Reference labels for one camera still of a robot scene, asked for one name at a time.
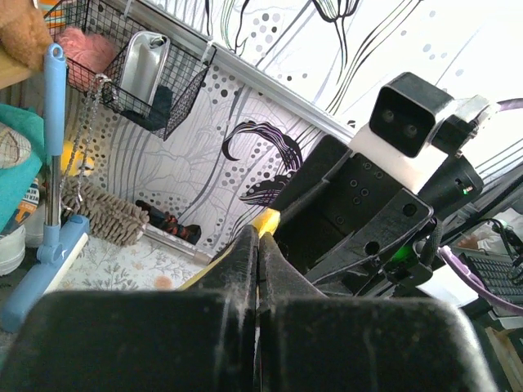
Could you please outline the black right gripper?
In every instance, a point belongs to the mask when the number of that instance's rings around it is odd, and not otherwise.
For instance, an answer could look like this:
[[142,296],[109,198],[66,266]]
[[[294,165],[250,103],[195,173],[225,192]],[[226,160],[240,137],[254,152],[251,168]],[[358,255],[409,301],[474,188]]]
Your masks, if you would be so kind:
[[365,294],[433,208],[379,166],[324,136],[270,208],[281,252],[324,294]]

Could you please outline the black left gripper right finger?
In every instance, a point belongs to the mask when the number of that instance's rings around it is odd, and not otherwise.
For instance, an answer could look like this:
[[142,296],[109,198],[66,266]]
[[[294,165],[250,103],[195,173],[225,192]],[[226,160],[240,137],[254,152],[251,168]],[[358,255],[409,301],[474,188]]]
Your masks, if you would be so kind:
[[495,391],[458,308],[428,299],[327,297],[265,234],[261,286],[264,391]]

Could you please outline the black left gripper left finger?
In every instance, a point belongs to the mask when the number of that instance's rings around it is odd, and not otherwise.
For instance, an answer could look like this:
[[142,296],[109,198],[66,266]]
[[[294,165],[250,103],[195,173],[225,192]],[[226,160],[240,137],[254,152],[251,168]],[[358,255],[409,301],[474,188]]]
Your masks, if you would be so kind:
[[71,291],[29,312],[4,391],[250,391],[257,260],[230,290]]

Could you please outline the yellow plastic trash bag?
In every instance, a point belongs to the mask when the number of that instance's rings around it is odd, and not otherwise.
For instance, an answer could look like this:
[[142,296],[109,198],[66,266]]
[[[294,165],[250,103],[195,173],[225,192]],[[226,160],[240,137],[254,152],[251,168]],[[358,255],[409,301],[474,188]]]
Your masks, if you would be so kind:
[[230,290],[250,279],[259,239],[266,233],[274,234],[280,223],[280,212],[267,208],[208,266],[183,283],[178,290]]

